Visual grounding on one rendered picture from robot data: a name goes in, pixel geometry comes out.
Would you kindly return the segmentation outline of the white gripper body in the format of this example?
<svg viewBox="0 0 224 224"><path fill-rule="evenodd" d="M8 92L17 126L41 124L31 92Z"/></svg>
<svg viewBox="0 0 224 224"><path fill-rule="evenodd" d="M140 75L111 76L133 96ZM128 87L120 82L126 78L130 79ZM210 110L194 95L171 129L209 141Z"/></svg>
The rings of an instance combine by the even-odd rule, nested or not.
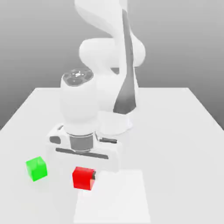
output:
<svg viewBox="0 0 224 224"><path fill-rule="evenodd" d="M78 153L58 144L45 145L47 165L52 170L72 173L76 167L101 171L118 172L121 163L122 145L120 143L97 143L96 148L87 153Z"/></svg>

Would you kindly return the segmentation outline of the small red cube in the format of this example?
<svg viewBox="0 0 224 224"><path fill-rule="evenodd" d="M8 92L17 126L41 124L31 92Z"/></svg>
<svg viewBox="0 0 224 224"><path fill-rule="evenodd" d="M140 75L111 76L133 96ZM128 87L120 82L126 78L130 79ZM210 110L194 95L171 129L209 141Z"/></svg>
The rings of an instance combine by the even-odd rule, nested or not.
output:
<svg viewBox="0 0 224 224"><path fill-rule="evenodd" d="M73 187L76 189L91 190L95 180L92 180L94 169L76 167L72 173Z"/></svg>

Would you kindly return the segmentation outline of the small green cube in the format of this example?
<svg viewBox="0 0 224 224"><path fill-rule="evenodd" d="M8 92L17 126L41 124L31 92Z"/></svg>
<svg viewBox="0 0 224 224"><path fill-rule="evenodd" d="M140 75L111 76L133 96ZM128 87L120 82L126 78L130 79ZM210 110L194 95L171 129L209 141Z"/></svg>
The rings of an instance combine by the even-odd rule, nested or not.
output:
<svg viewBox="0 0 224 224"><path fill-rule="evenodd" d="M28 175L32 181L37 181L47 176L47 166L42 157L36 157L29 161L26 161L26 168Z"/></svg>

